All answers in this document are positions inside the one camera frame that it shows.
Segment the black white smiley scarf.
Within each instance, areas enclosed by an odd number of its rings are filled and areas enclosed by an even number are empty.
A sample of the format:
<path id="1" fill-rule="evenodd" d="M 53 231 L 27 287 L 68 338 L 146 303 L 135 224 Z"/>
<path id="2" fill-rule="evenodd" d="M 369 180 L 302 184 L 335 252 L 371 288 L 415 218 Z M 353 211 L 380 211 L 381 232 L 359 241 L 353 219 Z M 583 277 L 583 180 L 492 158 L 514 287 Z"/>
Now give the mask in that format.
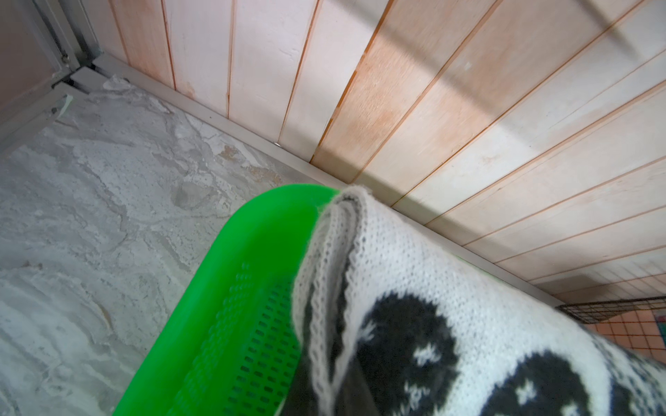
<path id="1" fill-rule="evenodd" d="M 662 415 L 664 364 L 486 277 L 361 187 L 317 222 L 281 415 Z"/>

